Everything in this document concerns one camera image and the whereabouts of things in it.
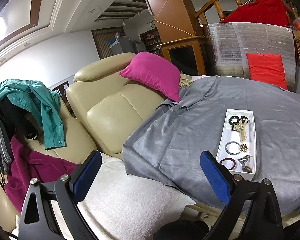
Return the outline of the red blanket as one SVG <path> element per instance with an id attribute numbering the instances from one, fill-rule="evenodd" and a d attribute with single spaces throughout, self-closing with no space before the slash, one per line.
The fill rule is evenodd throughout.
<path id="1" fill-rule="evenodd" d="M 289 8 L 281 0 L 256 0 L 238 7 L 222 19 L 221 23 L 247 22 L 285 27 L 290 23 L 286 11 Z"/>

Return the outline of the magenta towel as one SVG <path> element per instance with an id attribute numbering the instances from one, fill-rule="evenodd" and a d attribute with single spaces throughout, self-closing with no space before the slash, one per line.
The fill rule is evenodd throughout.
<path id="1" fill-rule="evenodd" d="M 63 174 L 71 174 L 77 167 L 70 161 L 34 151 L 16 137 L 12 137 L 10 146 L 14 161 L 7 174 L 4 190 L 18 213 L 21 213 L 32 178 L 38 178 L 42 183 L 53 182 Z"/>

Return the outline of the wooden cabinet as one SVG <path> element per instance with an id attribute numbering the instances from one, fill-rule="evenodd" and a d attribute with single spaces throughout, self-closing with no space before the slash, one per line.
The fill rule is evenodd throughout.
<path id="1" fill-rule="evenodd" d="M 146 0 L 161 38 L 165 59 L 186 74 L 206 74 L 205 38 L 191 0 Z"/>

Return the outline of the white jewelry tray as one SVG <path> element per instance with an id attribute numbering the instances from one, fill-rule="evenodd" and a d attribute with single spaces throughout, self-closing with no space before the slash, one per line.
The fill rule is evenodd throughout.
<path id="1" fill-rule="evenodd" d="M 256 129 L 252 111 L 227 109 L 216 160 L 231 174 L 252 180 L 256 174 Z"/>

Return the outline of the white fluffy blanket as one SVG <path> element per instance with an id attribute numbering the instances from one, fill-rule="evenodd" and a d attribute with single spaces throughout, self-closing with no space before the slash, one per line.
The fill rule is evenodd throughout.
<path id="1" fill-rule="evenodd" d="M 193 204 L 172 187 L 126 174 L 121 159 L 103 154 L 101 168 L 77 207 L 98 239 L 152 239 Z"/>

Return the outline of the beige leather sofa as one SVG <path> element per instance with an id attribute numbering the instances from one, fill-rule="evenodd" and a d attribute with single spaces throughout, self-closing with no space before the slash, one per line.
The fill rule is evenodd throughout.
<path id="1" fill-rule="evenodd" d="M 81 68 L 66 97 L 74 115 L 61 103 L 66 146 L 46 150 L 43 142 L 17 139 L 25 147 L 55 158 L 82 163 L 93 150 L 122 158 L 122 145 L 133 131 L 165 100 L 158 91 L 119 75 L 134 53 L 101 59 Z"/>

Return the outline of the clear glass bangle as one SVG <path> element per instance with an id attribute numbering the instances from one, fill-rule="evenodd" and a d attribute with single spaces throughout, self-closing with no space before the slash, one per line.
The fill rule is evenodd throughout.
<path id="1" fill-rule="evenodd" d="M 236 141 L 230 141 L 225 145 L 225 151 L 229 155 L 238 155 L 240 154 L 239 151 L 239 142 Z"/>

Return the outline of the magenta pillow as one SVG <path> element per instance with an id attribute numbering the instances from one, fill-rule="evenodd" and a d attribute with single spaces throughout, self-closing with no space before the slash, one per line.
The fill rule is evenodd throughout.
<path id="1" fill-rule="evenodd" d="M 170 100 L 180 101 L 180 71 L 163 57 L 145 51 L 140 52 L 120 75 L 157 90 Z"/>

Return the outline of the silver foil insulation board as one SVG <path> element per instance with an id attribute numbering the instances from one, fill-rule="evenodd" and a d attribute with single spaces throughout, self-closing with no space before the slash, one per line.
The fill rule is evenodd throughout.
<path id="1" fill-rule="evenodd" d="M 213 23 L 204 27 L 207 75 L 250 79 L 247 53 L 279 54 L 288 90 L 296 90 L 296 54 L 291 29 L 263 23 Z"/>

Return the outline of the gold snowflake brooch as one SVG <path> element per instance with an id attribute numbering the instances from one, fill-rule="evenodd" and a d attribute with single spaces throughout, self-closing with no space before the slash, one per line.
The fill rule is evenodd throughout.
<path id="1" fill-rule="evenodd" d="M 239 151 L 240 152 L 247 152 L 249 150 L 249 147 L 247 146 L 247 144 L 240 144 L 239 145 Z"/>

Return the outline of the red cushion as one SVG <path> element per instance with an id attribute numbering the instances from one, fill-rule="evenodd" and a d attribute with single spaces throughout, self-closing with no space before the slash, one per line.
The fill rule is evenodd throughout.
<path id="1" fill-rule="evenodd" d="M 247 53 L 246 56 L 252 80 L 288 89 L 281 55 Z"/>

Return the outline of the cream hair claw clip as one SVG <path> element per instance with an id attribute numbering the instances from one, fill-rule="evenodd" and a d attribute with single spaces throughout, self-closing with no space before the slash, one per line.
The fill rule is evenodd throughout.
<path id="1" fill-rule="evenodd" d="M 247 134 L 246 134 L 246 125 L 249 121 L 248 120 L 240 120 L 236 124 L 232 124 L 231 129 L 233 131 L 240 133 L 240 141 L 244 142 L 247 140 Z"/>

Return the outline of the teal shirt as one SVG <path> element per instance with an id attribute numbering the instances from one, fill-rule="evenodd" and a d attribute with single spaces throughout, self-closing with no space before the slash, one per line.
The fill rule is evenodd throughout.
<path id="1" fill-rule="evenodd" d="M 64 126 L 59 116 L 61 99 L 57 92 L 40 81 L 7 79 L 0 83 L 0 101 L 4 98 L 32 114 L 43 129 L 45 149 L 65 146 Z"/>

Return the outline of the silver metal watch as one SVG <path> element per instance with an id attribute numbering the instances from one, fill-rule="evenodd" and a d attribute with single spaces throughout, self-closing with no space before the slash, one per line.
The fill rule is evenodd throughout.
<path id="1" fill-rule="evenodd" d="M 243 172 L 246 172 L 246 173 L 252 173 L 253 172 L 253 169 L 250 168 L 247 165 L 247 163 L 249 162 L 250 158 L 251 158 L 251 155 L 248 154 L 248 155 L 246 155 L 246 156 L 238 159 L 238 162 L 241 164 Z"/>

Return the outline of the grey table cloth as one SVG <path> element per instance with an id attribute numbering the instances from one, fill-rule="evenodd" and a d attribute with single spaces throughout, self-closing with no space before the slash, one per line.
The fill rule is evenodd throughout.
<path id="1" fill-rule="evenodd" d="M 164 101 L 126 140 L 126 172 L 222 209 L 199 158 L 217 153 L 227 109 L 254 114 L 254 181 L 271 180 L 282 215 L 300 212 L 300 95 L 267 83 L 227 76 L 194 81 L 178 103 Z"/>

